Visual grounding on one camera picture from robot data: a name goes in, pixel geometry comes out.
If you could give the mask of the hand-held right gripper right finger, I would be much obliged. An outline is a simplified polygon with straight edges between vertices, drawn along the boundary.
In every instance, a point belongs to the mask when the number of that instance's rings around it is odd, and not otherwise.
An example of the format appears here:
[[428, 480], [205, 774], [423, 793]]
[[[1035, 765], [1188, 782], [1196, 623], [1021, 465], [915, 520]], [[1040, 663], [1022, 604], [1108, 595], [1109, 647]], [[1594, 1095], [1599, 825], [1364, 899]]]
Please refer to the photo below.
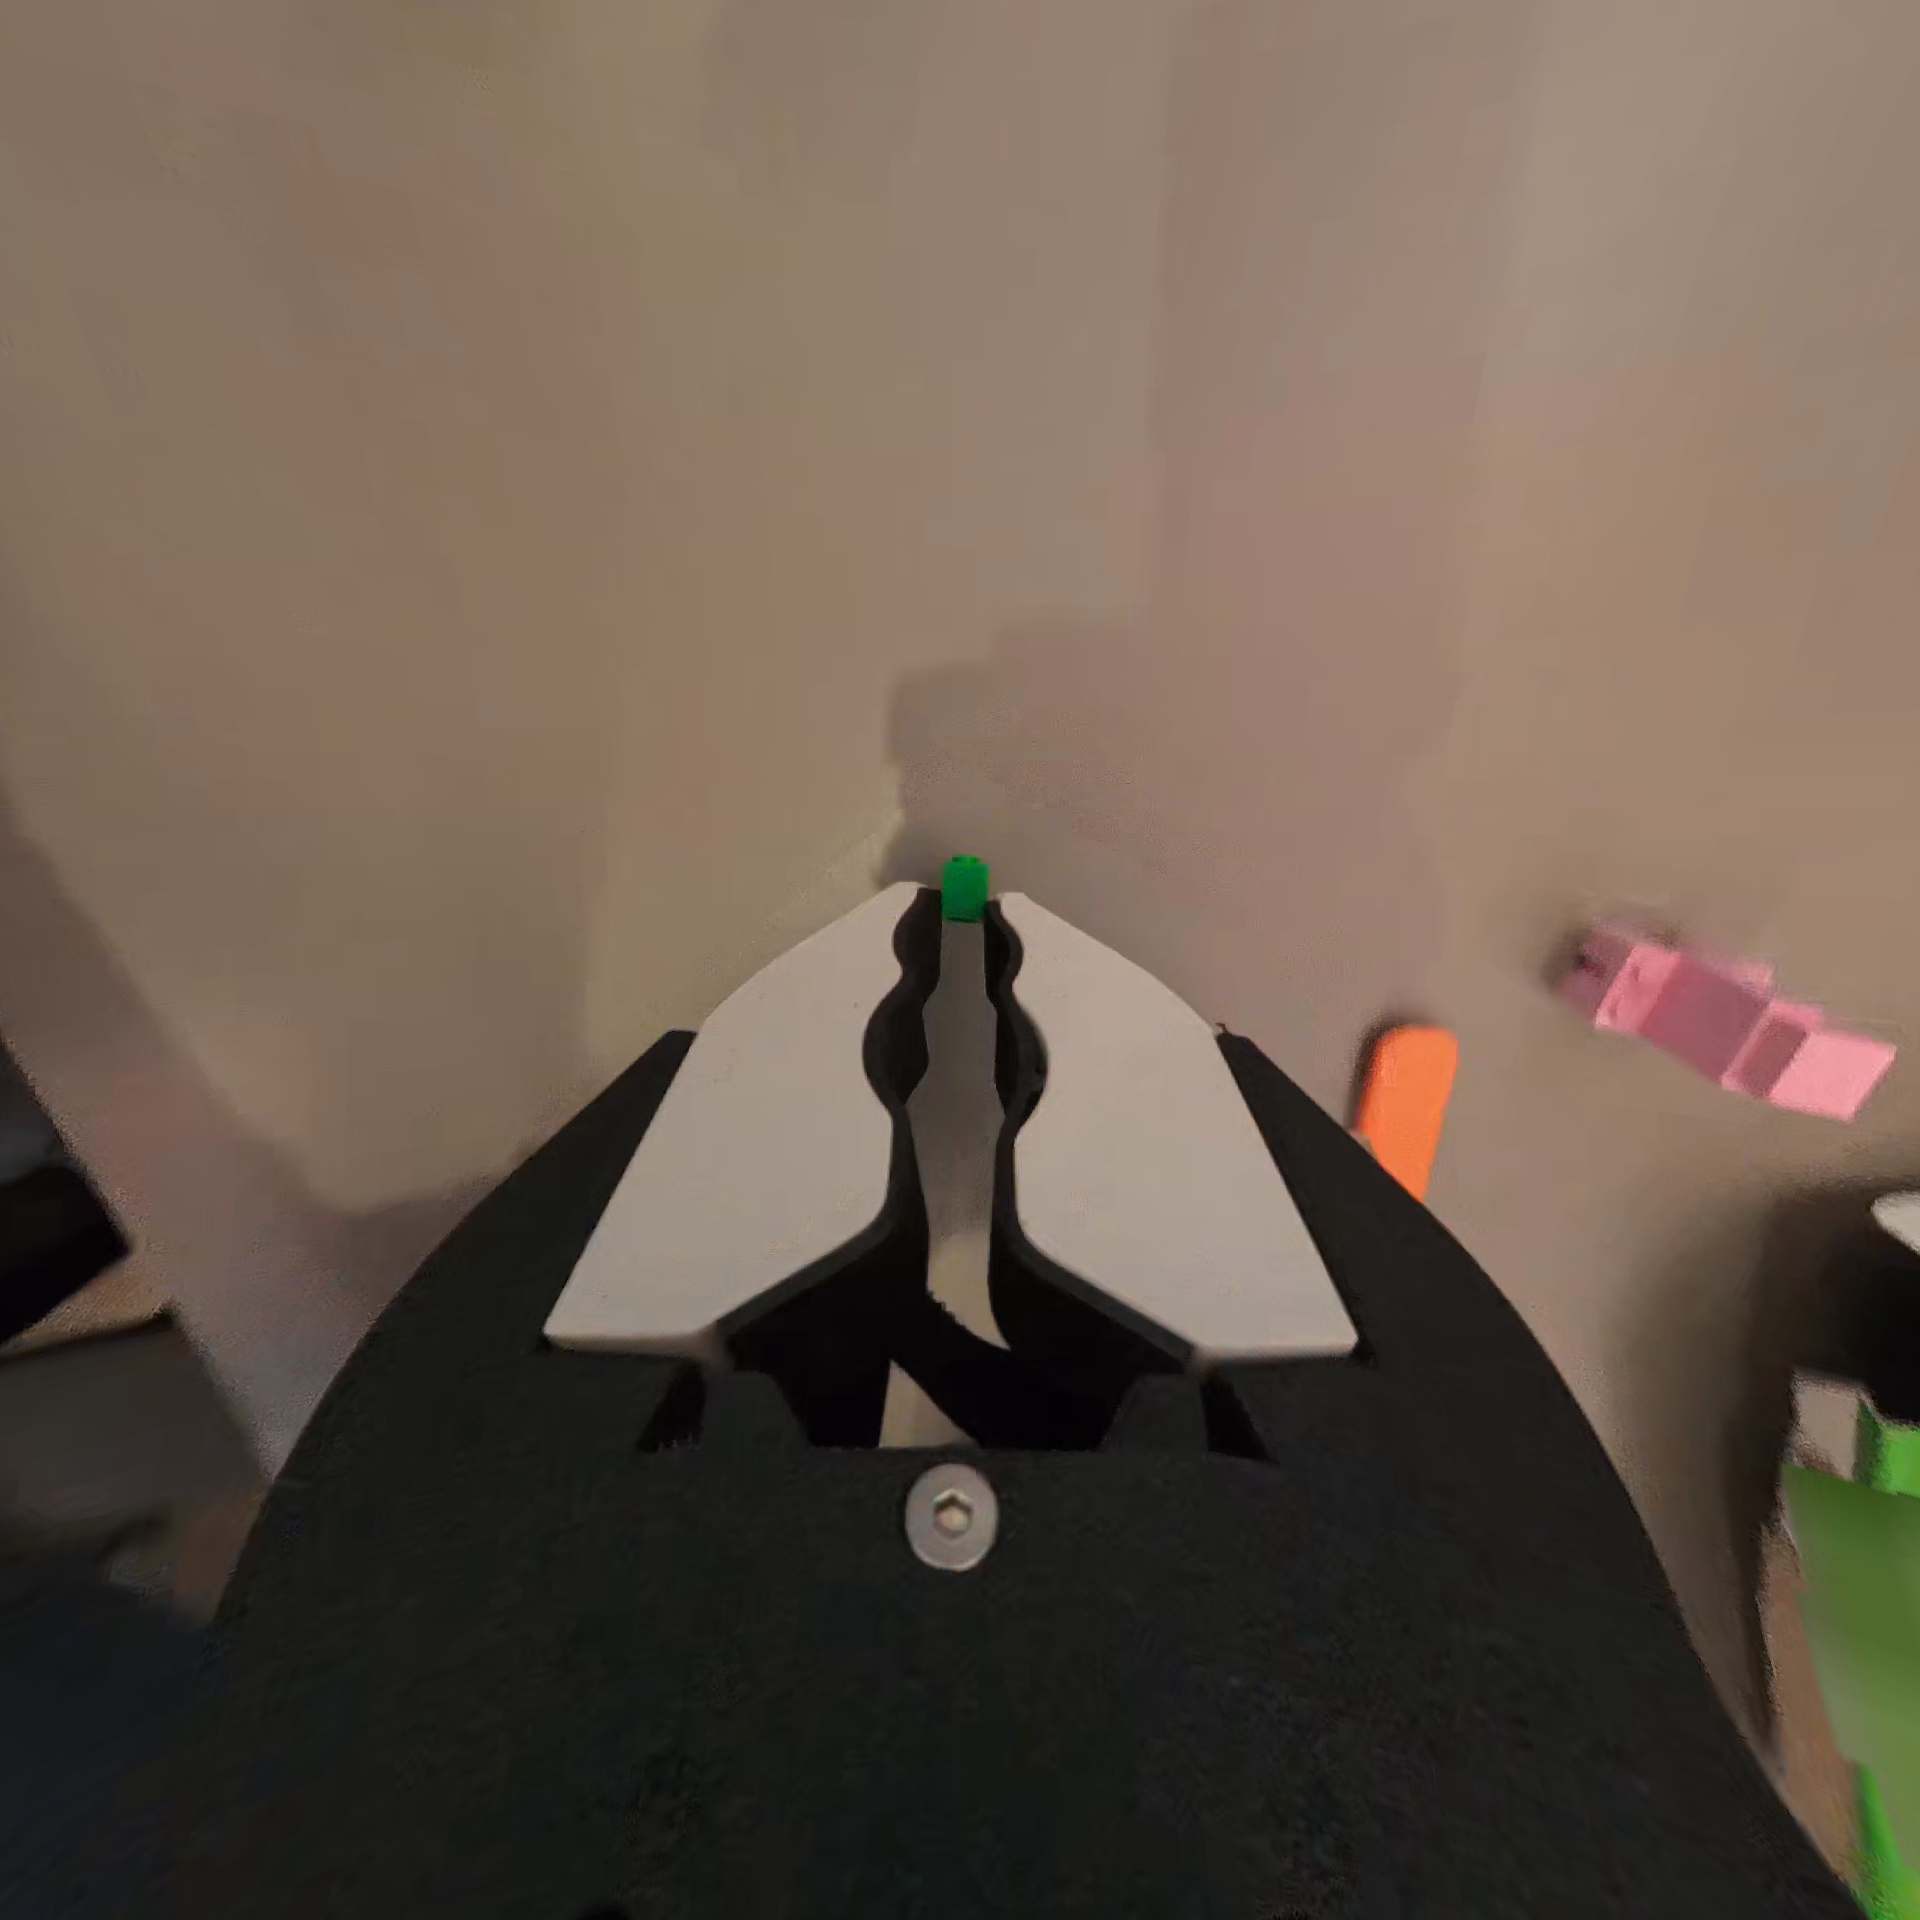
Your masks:
[[1351, 1358], [1358, 1326], [1218, 1030], [1028, 894], [989, 903], [984, 963], [1001, 1252], [1188, 1370]]

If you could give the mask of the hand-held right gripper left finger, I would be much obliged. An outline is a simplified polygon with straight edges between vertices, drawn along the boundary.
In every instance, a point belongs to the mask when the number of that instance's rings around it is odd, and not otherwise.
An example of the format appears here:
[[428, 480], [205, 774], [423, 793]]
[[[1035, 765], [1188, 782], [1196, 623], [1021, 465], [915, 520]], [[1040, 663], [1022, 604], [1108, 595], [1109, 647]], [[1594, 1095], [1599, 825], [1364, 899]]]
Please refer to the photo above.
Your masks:
[[719, 1358], [902, 1231], [940, 946], [940, 894], [891, 882], [699, 1024], [549, 1310], [550, 1347]]

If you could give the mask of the orange brick separator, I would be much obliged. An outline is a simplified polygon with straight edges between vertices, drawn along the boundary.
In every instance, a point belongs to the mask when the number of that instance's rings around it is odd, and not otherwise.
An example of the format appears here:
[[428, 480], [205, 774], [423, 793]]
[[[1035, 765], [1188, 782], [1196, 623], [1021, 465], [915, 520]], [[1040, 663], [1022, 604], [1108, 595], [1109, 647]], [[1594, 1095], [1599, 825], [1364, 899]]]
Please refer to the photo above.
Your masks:
[[1413, 1201], [1431, 1199], [1457, 1072], [1444, 1024], [1390, 1019], [1362, 1049], [1351, 1134]]

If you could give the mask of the pink brick pig figure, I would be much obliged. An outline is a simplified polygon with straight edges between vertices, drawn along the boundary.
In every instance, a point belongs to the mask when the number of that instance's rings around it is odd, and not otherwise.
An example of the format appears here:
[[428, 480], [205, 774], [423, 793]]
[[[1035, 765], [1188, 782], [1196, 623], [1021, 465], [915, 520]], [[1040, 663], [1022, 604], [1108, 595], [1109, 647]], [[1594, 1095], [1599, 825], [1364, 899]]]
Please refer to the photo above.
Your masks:
[[1554, 979], [1598, 1036], [1633, 1039], [1721, 1093], [1773, 1111], [1855, 1122], [1898, 1047], [1780, 993], [1765, 963], [1716, 958], [1644, 924], [1589, 924]]

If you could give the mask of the white cardboard box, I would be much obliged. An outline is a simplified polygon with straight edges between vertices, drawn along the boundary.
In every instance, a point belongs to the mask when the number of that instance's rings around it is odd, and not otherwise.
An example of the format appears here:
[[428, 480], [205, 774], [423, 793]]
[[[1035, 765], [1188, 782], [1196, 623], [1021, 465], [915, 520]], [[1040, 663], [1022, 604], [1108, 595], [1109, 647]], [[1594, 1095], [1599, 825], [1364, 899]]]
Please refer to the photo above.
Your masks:
[[1870, 1485], [1870, 1466], [1859, 1462], [1870, 1411], [1872, 1401], [1859, 1381], [1791, 1370], [1786, 1466]]

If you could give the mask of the black object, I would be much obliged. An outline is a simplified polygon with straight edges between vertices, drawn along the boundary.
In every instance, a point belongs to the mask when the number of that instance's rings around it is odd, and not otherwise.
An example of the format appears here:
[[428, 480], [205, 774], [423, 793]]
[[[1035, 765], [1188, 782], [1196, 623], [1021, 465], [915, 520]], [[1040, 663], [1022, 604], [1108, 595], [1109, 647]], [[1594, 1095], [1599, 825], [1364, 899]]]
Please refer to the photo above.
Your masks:
[[3, 1343], [130, 1257], [130, 1238], [3, 1049]]

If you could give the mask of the green toy set box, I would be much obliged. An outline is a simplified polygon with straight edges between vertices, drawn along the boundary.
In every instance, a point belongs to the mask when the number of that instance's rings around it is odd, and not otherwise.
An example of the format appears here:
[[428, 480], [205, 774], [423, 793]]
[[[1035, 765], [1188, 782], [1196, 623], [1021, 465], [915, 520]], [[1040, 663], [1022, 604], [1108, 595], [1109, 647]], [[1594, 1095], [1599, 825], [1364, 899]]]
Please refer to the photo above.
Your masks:
[[1872, 1404], [1859, 1462], [1870, 1485], [1780, 1462], [1778, 1504], [1817, 1700], [1855, 1780], [1855, 1894], [1870, 1916], [1916, 1916], [1916, 1424]]

